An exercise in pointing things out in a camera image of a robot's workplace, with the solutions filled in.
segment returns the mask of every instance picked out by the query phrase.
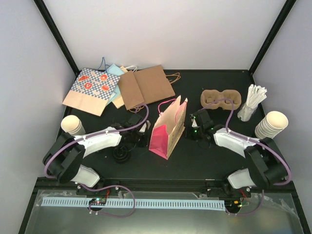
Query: paper bag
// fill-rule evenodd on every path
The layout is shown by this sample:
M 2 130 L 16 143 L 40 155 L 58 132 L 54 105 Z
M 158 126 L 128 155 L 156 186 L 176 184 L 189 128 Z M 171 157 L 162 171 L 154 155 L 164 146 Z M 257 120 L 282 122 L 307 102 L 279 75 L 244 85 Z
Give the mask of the paper bag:
M 161 65 L 129 71 L 120 76 L 118 85 L 127 110 L 175 95 Z
M 187 98 L 181 105 L 180 101 L 181 96 L 160 114 L 153 127 L 149 150 L 165 159 L 169 158 L 185 129 Z
M 101 116 L 119 76 L 83 68 L 63 104 Z

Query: patterned paper bag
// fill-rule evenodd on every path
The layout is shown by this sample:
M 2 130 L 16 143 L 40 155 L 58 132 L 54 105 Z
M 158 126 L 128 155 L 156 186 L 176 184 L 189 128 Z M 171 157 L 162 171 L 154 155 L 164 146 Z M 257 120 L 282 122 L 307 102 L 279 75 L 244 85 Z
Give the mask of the patterned paper bag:
M 63 104 L 101 116 L 119 76 L 83 68 Z

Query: perforated white strip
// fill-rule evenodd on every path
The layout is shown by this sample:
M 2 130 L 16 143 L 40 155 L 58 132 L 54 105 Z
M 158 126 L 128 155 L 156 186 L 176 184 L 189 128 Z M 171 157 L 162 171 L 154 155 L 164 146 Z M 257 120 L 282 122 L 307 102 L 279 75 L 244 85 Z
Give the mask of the perforated white strip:
M 41 206 L 55 207 L 88 207 L 92 198 L 81 197 L 44 197 Z M 91 207 L 132 208 L 132 199 L 109 198 L 103 205 Z M 175 200 L 175 199 L 136 199 L 138 209 L 186 209 L 186 210 L 218 210 L 224 211 L 224 201 L 216 200 Z

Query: white panel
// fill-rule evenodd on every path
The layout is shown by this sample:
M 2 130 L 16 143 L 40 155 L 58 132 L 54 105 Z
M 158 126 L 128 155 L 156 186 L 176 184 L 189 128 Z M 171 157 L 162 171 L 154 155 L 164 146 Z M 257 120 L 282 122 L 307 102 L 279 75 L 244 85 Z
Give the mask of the white panel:
M 268 89 L 264 108 L 281 111 L 288 127 L 274 140 L 292 170 L 294 184 L 312 228 L 312 1 L 294 5 L 255 73 Z
M 16 234 L 74 73 L 33 1 L 1 1 L 0 32 L 0 233 Z
M 285 0 L 45 2 L 80 69 L 249 69 Z

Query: purple cable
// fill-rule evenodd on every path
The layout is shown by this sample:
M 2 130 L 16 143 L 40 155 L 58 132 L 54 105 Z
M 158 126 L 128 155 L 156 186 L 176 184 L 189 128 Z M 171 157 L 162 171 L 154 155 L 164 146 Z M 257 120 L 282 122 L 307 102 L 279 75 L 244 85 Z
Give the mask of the purple cable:
M 99 136 L 99 135 L 103 135 L 103 134 L 107 134 L 107 133 L 119 133 L 119 132 L 125 132 L 125 131 L 129 131 L 131 129 L 134 129 L 142 124 L 145 123 L 145 121 L 147 120 L 147 117 L 149 115 L 149 109 L 148 109 L 148 106 L 146 104 L 142 104 L 143 106 L 145 106 L 146 108 L 146 116 L 145 118 L 138 124 L 130 127 L 130 128 L 125 128 L 125 129 L 120 129 L 120 130 L 109 130 L 109 131 L 101 131 L 101 132 L 96 132 L 96 133 L 93 133 L 93 134 L 90 134 L 89 136 L 87 136 L 85 139 L 89 139 L 91 137 L 96 137 L 96 136 Z M 67 145 L 64 145 L 62 148 L 60 148 L 50 159 L 49 161 L 46 163 L 46 165 L 44 166 L 44 169 L 43 169 L 43 172 L 44 172 L 44 176 L 47 177 L 47 178 L 55 178 L 54 176 L 50 176 L 48 175 L 48 168 L 50 166 L 50 164 L 52 163 L 52 161 L 60 154 L 62 153 L 64 150 L 66 150 L 68 147 L 72 146 L 73 144 L 77 143 L 77 142 L 80 142 L 84 140 L 83 138 L 79 138 L 77 140 L 74 140 L 70 143 L 68 143 Z
M 127 187 L 124 187 L 124 186 L 121 186 L 121 185 L 110 185 L 110 186 L 106 186 L 106 187 L 103 187 L 103 188 L 100 188 L 100 189 L 90 189 L 89 187 L 85 186 L 84 184 L 81 184 L 81 186 L 83 188 L 85 188 L 86 190 L 89 190 L 91 192 L 98 192 L 98 191 L 109 189 L 109 188 L 119 187 L 119 188 L 123 188 L 123 189 L 127 190 L 131 194 L 132 199 L 133 199 L 133 207 L 132 207 L 131 211 L 128 214 L 125 214 L 125 215 L 115 215 L 115 214 L 110 214 L 110 213 L 106 213 L 106 212 L 97 212 L 98 214 L 107 215 L 107 216 L 115 217 L 115 218 L 126 218 L 126 217 L 129 217 L 130 215 L 132 215 L 133 212 L 135 211 L 136 199 L 135 199 L 134 194 Z M 91 204 L 89 205 L 89 211 L 96 213 L 95 211 L 91 210 Z
M 225 208 L 225 211 L 226 211 L 226 213 L 228 213 L 229 215 L 235 215 L 235 216 L 247 216 L 247 215 L 252 215 L 253 213 L 257 212 L 257 211 L 260 209 L 260 207 L 262 206 L 263 202 L 264 202 L 264 190 L 262 190 L 262 198 L 261 198 L 261 201 L 260 201 L 258 207 L 255 208 L 253 211 L 250 211 L 250 212 L 248 212 L 248 213 L 243 213 L 243 214 L 234 214 L 234 213 L 230 213 L 230 212 L 228 211 L 228 209 L 226 209 L 226 208 Z
M 260 146 L 263 147 L 264 149 L 268 150 L 271 154 L 273 154 L 273 155 L 283 164 L 283 166 L 285 167 L 285 169 L 286 169 L 286 171 L 287 171 L 288 178 L 287 178 L 286 181 L 284 181 L 284 182 L 279 182 L 279 183 L 275 183 L 274 185 L 285 185 L 285 184 L 288 184 L 289 182 L 291 182 L 293 176 L 292 176 L 292 173 L 291 173 L 291 171 L 290 171 L 290 168 L 289 168 L 289 166 L 287 165 L 287 163 L 282 159 L 282 157 L 281 157 L 280 155 L 278 155 L 277 152 L 275 152 L 275 151 L 272 150 L 270 147 L 266 146 L 265 144 L 263 144 L 263 143 L 261 143 L 261 142 L 258 142 L 258 141 L 256 141 L 256 140 L 250 139 L 250 137 L 248 137 L 248 136 L 241 135 L 241 134 L 236 133 L 236 132 L 233 132 L 232 130 L 229 129 L 229 122 L 230 122 L 230 119 L 231 119 L 231 117 L 232 117 L 232 115 L 233 115 L 233 112 L 234 112 L 234 103 L 233 103 L 233 101 L 232 101 L 231 99 L 229 99 L 229 98 L 218 99 L 218 100 L 216 100 L 216 101 L 214 101 L 214 102 L 212 102 L 212 103 L 209 103 L 207 106 L 205 106 L 205 107 L 202 108 L 201 110 L 207 109 L 207 108 L 208 108 L 209 106 L 211 106 L 212 104 L 215 104 L 215 103 L 218 103 L 219 101 L 224 101 L 224 100 L 229 101 L 229 102 L 231 103 L 231 105 L 232 105 L 231 113 L 230 113 L 230 115 L 229 115 L 229 117 L 228 117 L 228 119 L 226 120 L 226 123 L 225 123 L 225 130 L 226 130 L 229 134 L 231 134 L 231 135 L 233 135 L 233 136 L 235 136 L 235 137 L 238 137 L 238 138 L 241 138 L 241 139 L 243 139 L 243 140 L 247 140 L 247 141 L 250 141 L 250 142 L 255 143 L 255 144 L 257 144 L 257 145 L 260 145 Z

